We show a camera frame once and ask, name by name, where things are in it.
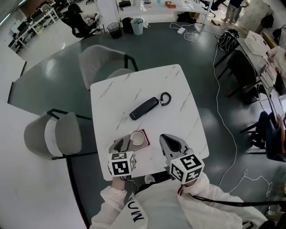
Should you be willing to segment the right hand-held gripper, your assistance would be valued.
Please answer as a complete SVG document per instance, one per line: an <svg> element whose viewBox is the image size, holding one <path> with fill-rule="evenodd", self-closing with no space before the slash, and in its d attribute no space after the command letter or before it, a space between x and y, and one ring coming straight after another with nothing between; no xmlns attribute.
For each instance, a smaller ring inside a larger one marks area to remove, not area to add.
<svg viewBox="0 0 286 229"><path fill-rule="evenodd" d="M166 159L170 159L171 154L179 154L169 163L169 174L172 178L185 185L200 177L205 164L185 140L171 134L161 134L159 142Z"/></svg>

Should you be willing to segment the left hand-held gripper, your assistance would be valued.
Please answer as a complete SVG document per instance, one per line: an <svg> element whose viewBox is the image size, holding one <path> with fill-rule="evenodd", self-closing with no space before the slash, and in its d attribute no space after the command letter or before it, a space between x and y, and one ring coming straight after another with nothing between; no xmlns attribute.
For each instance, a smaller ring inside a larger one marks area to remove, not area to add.
<svg viewBox="0 0 286 229"><path fill-rule="evenodd" d="M114 144L109 148L108 168L113 177L123 177L132 174L135 169L136 159L133 152L133 140L130 140L130 134L114 141Z"/></svg>

